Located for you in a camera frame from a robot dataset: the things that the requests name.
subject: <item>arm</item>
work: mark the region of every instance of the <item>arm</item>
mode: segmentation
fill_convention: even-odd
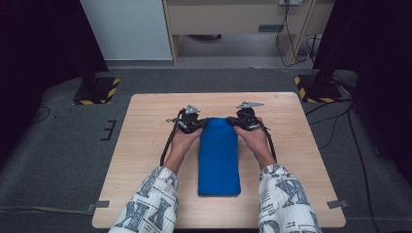
[[[173,232],[179,207],[176,175],[192,142],[200,134],[201,129],[191,134],[180,130],[175,133],[163,166],[145,178],[109,232]]]
[[[272,157],[263,130],[245,131],[235,126],[235,131],[260,167],[259,232],[322,232],[302,185]]]

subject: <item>sleeve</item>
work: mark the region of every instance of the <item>sleeve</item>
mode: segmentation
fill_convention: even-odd
[[[178,188],[179,181],[172,171],[165,167],[155,168],[109,232],[173,232],[179,207]]]
[[[278,164],[260,172],[259,232],[322,233],[299,180]]]

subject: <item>white wall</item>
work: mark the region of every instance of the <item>white wall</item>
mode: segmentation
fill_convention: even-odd
[[[172,60],[161,0],[81,0],[106,60]]]

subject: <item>gray carpet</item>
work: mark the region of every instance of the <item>gray carpet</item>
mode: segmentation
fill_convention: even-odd
[[[120,84],[110,104],[75,106],[72,98],[81,80],[50,88],[43,106],[21,139],[8,166],[0,174],[0,206],[40,206],[85,211],[100,195],[122,122],[135,93],[171,92],[297,92],[293,77],[307,70],[259,69],[133,69],[112,70]],[[327,105],[308,116],[309,122],[339,115],[350,101]],[[304,111],[321,104],[302,103]],[[110,141],[109,120],[117,124]],[[412,187],[388,158],[375,155],[360,117],[351,111],[370,187],[372,210],[380,232],[412,229]],[[337,196],[347,200],[347,224],[324,232],[375,232],[366,198],[360,156],[347,116],[312,124]],[[0,213],[1,232],[107,232],[94,229],[92,216],[46,213]],[[213,232],[257,232],[214,230]]]

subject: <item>folded blue fabric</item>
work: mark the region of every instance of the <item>folded blue fabric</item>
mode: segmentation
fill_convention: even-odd
[[[225,118],[208,118],[200,136],[198,195],[240,194],[237,134]]]

